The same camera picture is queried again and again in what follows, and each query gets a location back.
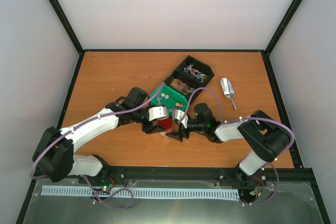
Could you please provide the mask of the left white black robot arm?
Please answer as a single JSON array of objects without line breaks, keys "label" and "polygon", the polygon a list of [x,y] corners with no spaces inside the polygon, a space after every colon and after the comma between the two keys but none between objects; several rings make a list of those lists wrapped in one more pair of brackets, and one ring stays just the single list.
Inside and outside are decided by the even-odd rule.
[{"label": "left white black robot arm", "polygon": [[134,87],[126,97],[119,97],[101,111],[77,124],[62,129],[46,129],[33,154],[30,176],[47,177],[59,182],[68,176],[88,176],[97,183],[109,178],[109,164],[98,154],[77,155],[76,151],[97,136],[123,125],[140,123],[146,134],[163,132],[156,120],[167,119],[169,112],[160,104],[151,105],[152,97]]}]

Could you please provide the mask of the red jar lid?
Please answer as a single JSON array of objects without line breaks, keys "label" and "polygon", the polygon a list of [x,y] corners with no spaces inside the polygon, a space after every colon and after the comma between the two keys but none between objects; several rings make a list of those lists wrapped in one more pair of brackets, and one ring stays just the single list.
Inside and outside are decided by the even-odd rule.
[{"label": "red jar lid", "polygon": [[170,133],[173,130],[173,121],[170,118],[159,120],[157,124],[162,132]]}]

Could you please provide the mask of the clear plastic jar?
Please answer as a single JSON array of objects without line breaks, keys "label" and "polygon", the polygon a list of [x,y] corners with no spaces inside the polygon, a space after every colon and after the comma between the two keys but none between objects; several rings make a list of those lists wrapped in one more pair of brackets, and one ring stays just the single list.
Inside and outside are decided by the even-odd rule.
[{"label": "clear plastic jar", "polygon": [[160,132],[159,135],[162,136],[164,139],[168,139],[170,133],[171,131],[165,131],[165,132]]}]

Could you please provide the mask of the black aluminium frame rail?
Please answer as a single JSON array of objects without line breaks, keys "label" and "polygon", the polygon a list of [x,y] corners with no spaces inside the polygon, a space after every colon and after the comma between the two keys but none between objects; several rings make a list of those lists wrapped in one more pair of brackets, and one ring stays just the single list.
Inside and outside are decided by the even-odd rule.
[{"label": "black aluminium frame rail", "polygon": [[177,168],[177,167],[105,167],[96,177],[87,178],[93,185],[108,184],[112,180],[117,185],[126,185],[136,180],[204,181],[218,182],[220,186],[251,187],[262,182],[315,182],[311,168],[266,168],[254,175],[244,175],[236,168]]}]

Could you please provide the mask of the black bin with lollipops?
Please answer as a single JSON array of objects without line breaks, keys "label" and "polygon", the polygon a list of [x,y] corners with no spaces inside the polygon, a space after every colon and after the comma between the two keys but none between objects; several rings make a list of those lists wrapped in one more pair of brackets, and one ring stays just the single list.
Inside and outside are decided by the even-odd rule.
[{"label": "black bin with lollipops", "polygon": [[198,87],[207,86],[214,77],[214,73],[209,65],[190,55],[176,67],[176,70],[186,74],[190,79],[196,81]]}]

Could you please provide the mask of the silver metal scoop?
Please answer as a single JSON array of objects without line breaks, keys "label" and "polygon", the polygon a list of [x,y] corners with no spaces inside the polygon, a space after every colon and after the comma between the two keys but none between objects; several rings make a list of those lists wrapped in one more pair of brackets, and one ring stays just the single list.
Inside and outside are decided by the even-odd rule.
[{"label": "silver metal scoop", "polygon": [[237,110],[237,106],[234,102],[234,94],[235,93],[234,93],[234,89],[233,89],[233,86],[232,86],[230,80],[227,79],[227,78],[221,78],[220,83],[221,83],[221,86],[222,86],[222,89],[223,89],[224,96],[231,100],[234,110]]}]

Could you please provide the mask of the black bin with popsicle candies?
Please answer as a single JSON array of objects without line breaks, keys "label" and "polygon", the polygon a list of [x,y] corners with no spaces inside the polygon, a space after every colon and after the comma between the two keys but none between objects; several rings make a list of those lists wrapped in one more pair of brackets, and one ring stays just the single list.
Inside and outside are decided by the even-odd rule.
[{"label": "black bin with popsicle candies", "polygon": [[185,71],[173,71],[165,80],[165,84],[188,101],[192,92],[197,88],[204,87],[205,82]]}]

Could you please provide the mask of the green plastic candy bin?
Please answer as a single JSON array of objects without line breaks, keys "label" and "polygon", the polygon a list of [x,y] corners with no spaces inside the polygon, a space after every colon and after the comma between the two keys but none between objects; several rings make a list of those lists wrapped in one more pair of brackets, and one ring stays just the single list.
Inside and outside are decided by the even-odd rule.
[{"label": "green plastic candy bin", "polygon": [[186,110],[188,99],[184,95],[167,85],[164,85],[158,95],[156,95],[159,87],[160,86],[150,94],[150,97],[154,97],[151,101],[152,106],[165,106],[169,116],[171,116],[175,110],[182,110],[183,112]]}]

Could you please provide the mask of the metal sheet panel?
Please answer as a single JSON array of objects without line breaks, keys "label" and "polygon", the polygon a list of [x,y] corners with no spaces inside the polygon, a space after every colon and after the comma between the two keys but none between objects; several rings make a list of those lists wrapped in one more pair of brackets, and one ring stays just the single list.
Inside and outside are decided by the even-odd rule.
[{"label": "metal sheet panel", "polygon": [[[238,190],[239,200],[135,199],[42,196],[43,185],[86,186],[74,179],[52,184],[39,180],[18,223],[329,223],[308,182],[269,182]],[[207,182],[137,180],[131,188],[231,189]]]}]

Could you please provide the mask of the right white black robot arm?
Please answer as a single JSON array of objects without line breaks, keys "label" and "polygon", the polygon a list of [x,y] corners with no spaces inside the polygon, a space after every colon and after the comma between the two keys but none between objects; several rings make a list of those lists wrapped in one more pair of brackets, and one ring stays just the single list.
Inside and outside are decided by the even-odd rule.
[{"label": "right white black robot arm", "polygon": [[291,129],[262,110],[232,122],[217,120],[206,103],[197,104],[194,112],[195,118],[190,118],[181,110],[173,111],[172,120],[178,124],[178,131],[166,136],[179,142],[188,139],[191,132],[203,134],[212,143],[244,139],[251,151],[236,166],[235,177],[241,185],[290,148],[295,138]]}]

